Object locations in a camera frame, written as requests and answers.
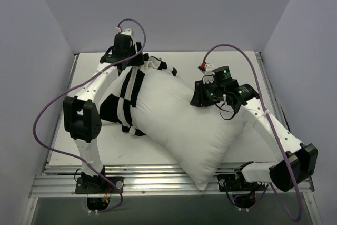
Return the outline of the white pillow insert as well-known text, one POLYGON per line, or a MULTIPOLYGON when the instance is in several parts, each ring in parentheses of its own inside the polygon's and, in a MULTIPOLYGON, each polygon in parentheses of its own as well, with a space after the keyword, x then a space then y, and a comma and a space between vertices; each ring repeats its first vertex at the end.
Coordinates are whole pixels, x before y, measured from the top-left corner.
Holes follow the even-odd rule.
POLYGON ((192 96, 177 77, 148 69, 131 116, 134 125, 167 149, 203 191, 247 121, 240 116, 226 121, 215 107, 191 106, 192 96))

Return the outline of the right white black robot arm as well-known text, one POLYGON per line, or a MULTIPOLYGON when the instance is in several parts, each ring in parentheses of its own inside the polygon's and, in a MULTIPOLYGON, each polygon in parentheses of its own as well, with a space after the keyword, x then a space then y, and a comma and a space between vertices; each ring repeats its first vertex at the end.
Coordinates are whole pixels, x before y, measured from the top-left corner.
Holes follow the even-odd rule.
POLYGON ((207 107, 224 102, 233 116, 241 116, 255 129, 274 153, 275 162, 247 162, 234 176, 235 186, 247 189, 252 183, 272 183, 287 192, 295 183, 313 175, 318 150, 313 144, 304 144, 292 135, 268 110, 262 106, 259 93, 249 84, 239 85, 231 77, 228 66, 215 68, 201 64, 201 80, 195 82, 190 104, 207 107))

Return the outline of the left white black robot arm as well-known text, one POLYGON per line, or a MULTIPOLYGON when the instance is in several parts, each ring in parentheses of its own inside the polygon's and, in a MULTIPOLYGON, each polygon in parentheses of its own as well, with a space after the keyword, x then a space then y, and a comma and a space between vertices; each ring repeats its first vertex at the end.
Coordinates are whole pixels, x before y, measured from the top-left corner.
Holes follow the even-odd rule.
POLYGON ((111 186, 103 177, 97 137, 102 121, 97 105, 112 82, 128 66, 142 64, 142 44, 133 42, 133 31, 117 33, 114 44, 101 57, 90 81, 75 96, 63 101, 64 128, 77 145, 83 159, 81 176, 77 179, 77 194, 107 193, 111 186))

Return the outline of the black white checkered pillowcase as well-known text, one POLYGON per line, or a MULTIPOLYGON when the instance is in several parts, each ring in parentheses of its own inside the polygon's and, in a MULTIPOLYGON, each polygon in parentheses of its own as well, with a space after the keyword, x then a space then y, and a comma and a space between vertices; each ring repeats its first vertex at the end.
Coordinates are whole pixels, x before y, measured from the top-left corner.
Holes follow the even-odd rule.
POLYGON ((172 76, 177 75, 176 68, 168 65, 161 58, 146 53, 142 65, 132 66, 129 70, 124 70, 126 74, 115 80, 116 88, 100 106, 101 120, 120 124, 124 133, 133 136, 145 135, 132 120, 131 112, 132 109, 136 108, 137 97, 145 74, 150 69, 165 71, 172 76))

